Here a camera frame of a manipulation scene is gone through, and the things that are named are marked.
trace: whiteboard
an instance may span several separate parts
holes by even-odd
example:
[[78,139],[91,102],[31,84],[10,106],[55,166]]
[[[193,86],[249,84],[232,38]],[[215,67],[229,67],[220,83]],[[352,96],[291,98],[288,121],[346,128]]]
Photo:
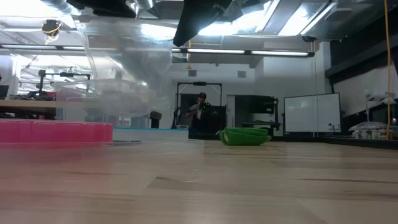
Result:
[[340,132],[340,95],[296,96],[284,99],[285,132]]

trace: workbench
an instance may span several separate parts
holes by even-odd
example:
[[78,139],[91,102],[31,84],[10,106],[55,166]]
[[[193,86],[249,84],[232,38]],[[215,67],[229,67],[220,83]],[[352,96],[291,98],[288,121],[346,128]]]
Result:
[[307,142],[198,148],[2,149],[1,223],[397,223],[398,151]]

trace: fluorescent light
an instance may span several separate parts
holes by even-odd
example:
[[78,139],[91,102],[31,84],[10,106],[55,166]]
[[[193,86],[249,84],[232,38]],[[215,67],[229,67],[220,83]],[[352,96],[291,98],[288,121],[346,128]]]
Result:
[[306,57],[308,56],[308,52],[274,52],[267,50],[252,50],[252,55],[273,55],[273,56],[298,56],[298,57]]
[[269,5],[269,3],[270,2],[267,2],[264,4],[264,10],[266,11],[266,13],[264,15],[264,18],[260,20],[260,23],[258,23],[258,25],[256,27],[256,32],[260,32],[260,31],[264,30],[269,19],[274,14],[275,9],[279,4],[279,0],[273,0],[271,5]]
[[230,22],[212,23],[206,28],[199,31],[199,35],[217,36],[217,35],[232,35],[238,32]]
[[187,49],[188,53],[244,54],[244,50]]
[[157,26],[152,24],[141,24],[141,34],[154,40],[170,40],[174,38],[175,31],[173,27]]
[[330,3],[330,5],[321,12],[321,14],[319,14],[319,16],[317,16],[311,23],[309,23],[309,25],[304,28],[303,31],[301,31],[300,34],[305,34],[306,32],[308,32],[313,26],[315,26],[316,23],[319,22],[319,20],[321,20],[331,9],[333,9],[336,6],[336,3]]
[[240,32],[262,31],[275,12],[280,0],[269,1],[264,4],[264,10],[247,13],[230,22],[215,22],[199,31],[199,35],[219,36],[233,35]]
[[1,31],[7,31],[7,32],[36,32],[36,31],[41,31],[41,29],[36,29],[36,28],[3,28]]
[[2,44],[5,49],[28,49],[28,50],[56,50],[56,46],[51,45],[18,45],[18,44]]
[[64,50],[85,50],[83,46],[63,46]]
[[286,22],[285,26],[279,32],[278,35],[283,36],[295,36],[298,35],[311,21],[311,18],[307,17],[307,11],[303,5],[301,5]]

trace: cap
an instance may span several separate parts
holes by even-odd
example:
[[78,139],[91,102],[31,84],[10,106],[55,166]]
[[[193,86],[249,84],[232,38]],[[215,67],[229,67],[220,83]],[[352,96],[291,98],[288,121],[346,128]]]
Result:
[[206,99],[206,93],[199,93],[199,96],[198,97],[200,97],[200,98],[203,98],[203,99]]

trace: pink container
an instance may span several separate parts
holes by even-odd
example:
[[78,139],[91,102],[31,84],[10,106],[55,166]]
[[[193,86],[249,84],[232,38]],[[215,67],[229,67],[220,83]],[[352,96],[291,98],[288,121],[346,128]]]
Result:
[[0,142],[9,143],[113,141],[113,126],[104,123],[0,119],[0,133]]
[[0,142],[31,142],[32,122],[26,119],[0,119]]

